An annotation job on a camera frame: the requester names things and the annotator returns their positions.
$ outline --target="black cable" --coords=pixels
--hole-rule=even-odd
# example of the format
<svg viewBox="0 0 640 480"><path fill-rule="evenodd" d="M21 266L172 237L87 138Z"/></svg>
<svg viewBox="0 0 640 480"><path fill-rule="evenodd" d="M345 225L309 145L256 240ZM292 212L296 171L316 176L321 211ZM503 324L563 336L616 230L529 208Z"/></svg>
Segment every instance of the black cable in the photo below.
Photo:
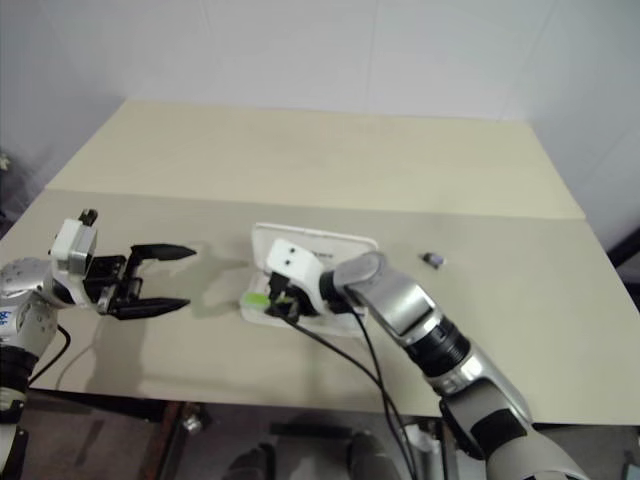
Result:
<svg viewBox="0 0 640 480"><path fill-rule="evenodd" d="M364 323L360 318L360 315L358 315L356 311L351 307L349 307L349 310L351 311L351 314L354 316L354 318L358 322L358 325L360 326L360 330L362 330L362 334L364 335L364 339L367 342L367 346L369 347L369 352L371 353L371 359L373 360L373 365L378 375L378 381L380 382L381 392L382 390L387 391L384 386L384 381L382 379L382 370L380 369L380 362L378 362L378 356L376 355L376 351L373 348L373 342L371 341L371 337L369 337L369 332L367 332L367 329L365 328ZM382 404L384 406L384 416L387 419L387 425L389 425L391 434L393 435L393 438L395 439L396 443L398 444L398 447L400 448L400 451L402 452L402 456L404 457L404 460L407 463L407 468L409 469L409 473L411 474L412 478L417 479L418 469L416 467L416 459L413 455L413 450L411 449L411 443L409 442L409 436L407 435L407 431L404 428L402 419L400 418L400 415L398 414L398 411L396 409L394 411L394 417L396 419L396 423L398 424L398 428L402 432L404 445L400 440L400 438L398 437L398 432L396 431L395 427L393 426L393 422L391 421L391 416L389 414L389 405L387 402L387 398L385 397L384 394L382 394ZM405 452L404 446L406 446L406 450L408 451L408 458L407 458L407 453Z"/></svg>
<svg viewBox="0 0 640 480"><path fill-rule="evenodd" d="M67 351L67 349L69 348L69 345L71 345L71 335L69 335L69 332L67 332L65 330L65 328L61 325L58 325L58 331L60 333L62 333L62 335L64 335L64 345L62 346L62 348L60 349L60 351L58 353L56 353L56 356L53 357L51 360L49 360L49 363L47 363L44 367L42 367L40 369L40 371L38 373L36 373L35 375L33 375L30 379L29 379L29 386L31 386L31 384L33 382L35 382L38 378L40 378L47 370L49 370L49 368L51 368L51 365L53 365L54 363L56 363L60 357L62 355L64 355L64 352Z"/></svg>
<svg viewBox="0 0 640 480"><path fill-rule="evenodd" d="M353 358L348 353L340 350L338 347L336 347L332 343L330 343L327 340L325 340L324 338L322 338L320 335L317 335L316 333L314 333L314 332L312 332L310 330L307 330L306 328L298 325L297 323L294 323L293 321L288 320L284 316L280 317L280 318L282 320L284 320L285 322L287 322L287 324L290 325L291 327L293 327L294 329L298 330L301 333L304 333L306 336L312 338L316 342L321 343L322 345L327 347L329 350L332 350L333 352L337 353L338 355L340 355L345 360L348 360L353 365L358 367L358 369L360 369L367 377L369 377L369 379L373 383L375 383L377 385L377 387L380 389L380 393L382 394L382 398L384 400L383 403L385 405L388 404L391 407L391 410L393 411L393 414L397 419L400 418L400 414L398 413L398 409L396 408L396 405L393 402L393 399L389 395L389 392L387 392L387 390L384 388L384 385L382 383L380 383L380 381L376 378L376 376L373 373L371 373L367 367L362 365L362 363L360 363L358 360ZM397 435L396 429L395 428L391 428L391 433L393 434L394 439L398 443L398 447L400 448L400 451L401 451L402 456L404 458L404 461L405 461L405 463L407 465L407 469L409 470L409 474L410 474L411 478L413 480L417 480L416 473L415 473L414 469L412 468L413 464L409 460L409 457L407 456L407 453L406 453L405 449L403 448L404 446L403 446L402 442L400 441L400 438Z"/></svg>

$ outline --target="person's foot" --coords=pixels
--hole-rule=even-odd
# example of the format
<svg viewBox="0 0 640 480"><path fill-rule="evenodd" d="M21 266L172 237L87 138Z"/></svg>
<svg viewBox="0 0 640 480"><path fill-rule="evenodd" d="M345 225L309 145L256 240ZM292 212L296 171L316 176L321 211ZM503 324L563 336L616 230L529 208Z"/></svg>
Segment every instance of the person's foot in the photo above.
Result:
<svg viewBox="0 0 640 480"><path fill-rule="evenodd" d="M351 480L400 480L393 461L370 433L354 435L347 450L347 469Z"/></svg>
<svg viewBox="0 0 640 480"><path fill-rule="evenodd" d="M223 480L275 480L275 450L262 443L240 455L227 469Z"/></svg>

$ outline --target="small dark object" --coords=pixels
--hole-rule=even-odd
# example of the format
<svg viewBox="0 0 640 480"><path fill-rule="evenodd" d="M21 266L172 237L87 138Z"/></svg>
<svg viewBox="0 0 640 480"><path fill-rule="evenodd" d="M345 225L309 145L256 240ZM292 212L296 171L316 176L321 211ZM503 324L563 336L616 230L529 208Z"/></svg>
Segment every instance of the small dark object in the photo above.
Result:
<svg viewBox="0 0 640 480"><path fill-rule="evenodd" d="M282 294L285 298L278 301ZM318 315L304 290L291 285L289 279L279 273L271 274L269 279L269 300L271 304L264 313L271 317L298 323L301 315L305 317Z"/></svg>
<svg viewBox="0 0 640 480"><path fill-rule="evenodd" d="M189 435L196 435L211 424L211 417L202 404L187 402L182 409L181 424Z"/></svg>
<svg viewBox="0 0 640 480"><path fill-rule="evenodd" d="M82 224L86 225L87 227L93 225L97 219L98 211L94 210L93 208L85 208L78 217L78 220L80 220Z"/></svg>
<svg viewBox="0 0 640 480"><path fill-rule="evenodd" d="M427 252L420 257L424 263L431 265L436 270L439 269L442 265L444 265L444 257L438 255L437 253Z"/></svg>
<svg viewBox="0 0 640 480"><path fill-rule="evenodd" d="M261 443L257 448L240 455L233 461L224 477L222 477L223 480L240 478L275 480L276 450L273 445Z"/></svg>

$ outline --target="table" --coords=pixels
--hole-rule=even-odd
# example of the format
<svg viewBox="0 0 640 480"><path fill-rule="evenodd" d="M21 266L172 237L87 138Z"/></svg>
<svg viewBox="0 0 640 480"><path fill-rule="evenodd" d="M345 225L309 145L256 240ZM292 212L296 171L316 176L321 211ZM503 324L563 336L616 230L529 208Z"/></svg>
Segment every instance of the table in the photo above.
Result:
<svg viewBox="0 0 640 480"><path fill-rule="evenodd" d="M62 311L73 342L37 387L380 411L375 386L332 352L241 319L250 228L267 221L378 240L489 352L535 421L640 423L638 312L526 124L128 101L2 240L0 262L44 256L85 207L100 212L97 254L196 249L142 269L144 295L192 303L132 322ZM425 251L446 266L425 265ZM439 415L418 369L369 328L399 410ZM361 340L330 340L370 362Z"/></svg>

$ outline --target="floor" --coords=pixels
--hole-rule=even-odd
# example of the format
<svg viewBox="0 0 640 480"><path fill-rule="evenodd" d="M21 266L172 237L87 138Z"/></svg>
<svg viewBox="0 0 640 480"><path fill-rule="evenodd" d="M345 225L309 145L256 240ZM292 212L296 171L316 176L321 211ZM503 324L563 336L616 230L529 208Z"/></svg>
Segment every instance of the floor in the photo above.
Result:
<svg viewBox="0 0 640 480"><path fill-rule="evenodd" d="M211 424L187 438L173 462L175 473L164 480L219 479L238 455L260 442L275 446L280 480L346 480L346 429L372 432L401 465L382 415L220 404L207 405L207 411ZM30 397L21 424L30 432L23 479L48 480L136 479L156 428L39 394ZM620 480L626 461L640 464L638 434L632 427L564 427L545 434L592 480ZM443 478L434 458L419 455L421 471L428 472L423 478ZM461 453L458 468L460 479L484 479L483 465ZM406 470L401 472L406 478Z"/></svg>

